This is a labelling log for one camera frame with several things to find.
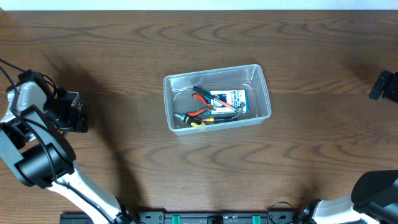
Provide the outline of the blue white screw box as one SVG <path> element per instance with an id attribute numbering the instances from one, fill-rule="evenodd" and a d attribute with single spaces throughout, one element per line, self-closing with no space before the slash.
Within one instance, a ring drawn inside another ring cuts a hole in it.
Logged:
<path id="1" fill-rule="evenodd" d="M 249 103 L 247 90 L 209 90 L 210 94 L 217 96 L 220 100 L 229 103 L 230 105 L 238 108 L 241 103 L 245 103 L 243 113 L 249 112 Z M 234 114 L 235 111 L 231 108 L 222 105 L 212 99 L 207 101 L 215 107 L 215 110 L 207 111 L 205 114 Z"/>

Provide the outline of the silver ratchet wrench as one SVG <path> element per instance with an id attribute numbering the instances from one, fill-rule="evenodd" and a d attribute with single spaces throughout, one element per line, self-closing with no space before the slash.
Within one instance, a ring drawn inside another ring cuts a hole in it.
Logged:
<path id="1" fill-rule="evenodd" d="M 82 109 L 83 105 L 84 105 L 84 102 L 83 101 L 79 101 L 79 103 L 78 103 L 78 110 L 79 111 Z"/>

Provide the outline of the small black yellow screwdriver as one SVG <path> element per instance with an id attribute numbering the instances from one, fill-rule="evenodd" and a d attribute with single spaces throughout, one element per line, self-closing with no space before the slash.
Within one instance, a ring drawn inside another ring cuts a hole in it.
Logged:
<path id="1" fill-rule="evenodd" d="M 215 118 L 205 118 L 202 119 L 204 122 L 211 122 L 211 123 L 222 123 L 222 122 L 229 122 L 229 121 L 236 121 L 236 118 L 233 117 L 215 117 Z"/>

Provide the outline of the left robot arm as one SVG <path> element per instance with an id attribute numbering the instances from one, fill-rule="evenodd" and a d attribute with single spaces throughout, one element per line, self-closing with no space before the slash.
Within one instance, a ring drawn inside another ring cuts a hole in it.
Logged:
<path id="1" fill-rule="evenodd" d="M 88 130 L 79 93 L 66 91 L 33 70 L 21 70 L 18 79 L 6 90 L 9 105 L 1 120 L 1 159 L 15 177 L 28 187 L 64 196 L 93 223 L 138 223 L 76 163 L 65 136 Z"/>

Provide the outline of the red handled pliers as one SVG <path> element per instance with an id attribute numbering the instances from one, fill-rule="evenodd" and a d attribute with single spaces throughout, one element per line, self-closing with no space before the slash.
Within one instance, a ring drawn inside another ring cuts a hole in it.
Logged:
<path id="1" fill-rule="evenodd" d="M 196 111 L 188 112 L 189 116 L 199 116 L 199 115 L 201 115 L 203 113 L 206 113 L 206 112 L 215 111 L 216 108 L 217 108 L 217 106 L 212 105 L 211 103 L 209 103 L 204 96 L 202 96 L 202 95 L 200 95 L 198 93 L 193 94 L 192 97 L 194 99 L 196 99 L 196 100 L 199 100 L 201 105 L 202 105 L 202 107 L 200 109 L 197 109 Z"/>

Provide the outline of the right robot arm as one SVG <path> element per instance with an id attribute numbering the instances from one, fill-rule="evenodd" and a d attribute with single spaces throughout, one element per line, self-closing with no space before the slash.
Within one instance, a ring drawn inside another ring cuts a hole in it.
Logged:
<path id="1" fill-rule="evenodd" d="M 397 170 L 363 174 L 351 194 L 307 205 L 296 222 L 397 223 Z"/>

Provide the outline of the stubby yellow black screwdriver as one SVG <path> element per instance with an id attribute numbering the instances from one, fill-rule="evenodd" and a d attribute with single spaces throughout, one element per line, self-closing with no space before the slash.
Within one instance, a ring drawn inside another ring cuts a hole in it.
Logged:
<path id="1" fill-rule="evenodd" d="M 185 124 L 189 124 L 192 127 L 200 127 L 206 125 L 204 121 L 185 114 L 174 113 L 174 117 L 181 120 Z"/>

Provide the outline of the clear plastic container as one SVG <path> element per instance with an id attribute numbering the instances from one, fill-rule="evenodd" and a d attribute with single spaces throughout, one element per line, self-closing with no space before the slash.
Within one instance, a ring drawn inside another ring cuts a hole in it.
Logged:
<path id="1" fill-rule="evenodd" d="M 257 64 L 169 75 L 164 103 L 169 129 L 178 136 L 260 124 L 272 114 Z"/>

